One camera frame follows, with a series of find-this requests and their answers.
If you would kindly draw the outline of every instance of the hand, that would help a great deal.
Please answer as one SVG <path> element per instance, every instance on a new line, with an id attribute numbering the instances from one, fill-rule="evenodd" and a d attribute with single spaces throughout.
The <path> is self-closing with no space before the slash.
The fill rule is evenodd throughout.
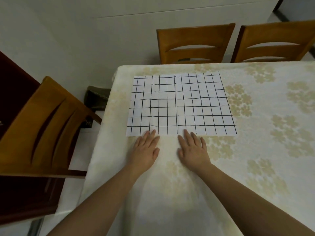
<path id="1" fill-rule="evenodd" d="M 181 149 L 178 149 L 180 161 L 192 172 L 199 174 L 202 169 L 211 164 L 207 153 L 207 145 L 203 138 L 201 144 L 197 136 L 192 132 L 191 135 L 184 130 L 184 136 L 178 136 Z"/>
<path id="2" fill-rule="evenodd" d="M 138 137 L 133 146 L 128 165 L 138 177 L 150 169 L 158 157 L 160 149 L 156 146 L 160 136 L 154 138 L 155 132 L 153 130 L 150 134 L 150 131 L 147 131 L 143 137 Z"/>

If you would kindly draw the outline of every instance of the table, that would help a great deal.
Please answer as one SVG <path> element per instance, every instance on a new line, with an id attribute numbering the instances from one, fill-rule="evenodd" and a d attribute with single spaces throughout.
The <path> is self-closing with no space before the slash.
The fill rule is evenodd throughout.
<path id="1" fill-rule="evenodd" d="M 219 70 L 238 131 L 206 136 L 222 171 L 315 231 L 315 62 L 121 66 L 113 80 L 86 175 L 82 202 L 125 164 L 134 75 Z M 242 235 L 214 194 L 179 162 L 176 136 L 163 136 L 109 235 Z"/>

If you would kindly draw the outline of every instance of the grid paper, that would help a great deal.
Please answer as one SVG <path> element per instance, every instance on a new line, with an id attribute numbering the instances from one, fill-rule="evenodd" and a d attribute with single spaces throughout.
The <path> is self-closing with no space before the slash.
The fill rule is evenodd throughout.
<path id="1" fill-rule="evenodd" d="M 237 134 L 220 72 L 135 76 L 126 136 Z"/>

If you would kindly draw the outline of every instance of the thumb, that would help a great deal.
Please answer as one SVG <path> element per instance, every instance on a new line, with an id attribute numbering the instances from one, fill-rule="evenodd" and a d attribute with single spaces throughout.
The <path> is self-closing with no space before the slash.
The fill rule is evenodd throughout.
<path id="1" fill-rule="evenodd" d="M 158 157 L 158 153 L 160 152 L 159 148 L 155 148 L 153 151 L 153 160 L 156 160 Z"/>
<path id="2" fill-rule="evenodd" d="M 180 161 L 182 161 L 184 159 L 183 149 L 181 149 L 181 148 L 178 149 L 178 158 Z"/>

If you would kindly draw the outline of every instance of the brown wooden chair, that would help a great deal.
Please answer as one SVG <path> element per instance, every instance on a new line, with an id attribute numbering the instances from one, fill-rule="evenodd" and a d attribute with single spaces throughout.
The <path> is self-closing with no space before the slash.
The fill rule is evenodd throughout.
<path id="1" fill-rule="evenodd" d="M 296 45 L 251 47 L 268 42 L 289 42 Z M 299 61 L 314 42 L 315 20 L 242 26 L 231 62 Z M 283 58 L 248 60 L 270 56 Z"/>
<path id="2" fill-rule="evenodd" d="M 157 29 L 161 64 L 221 63 L 235 23 L 201 27 Z M 176 49 L 189 45 L 212 47 Z"/>
<path id="3" fill-rule="evenodd" d="M 68 151 L 87 116 L 102 121 L 46 76 L 0 140 L 0 175 L 84 178 L 68 169 Z"/>

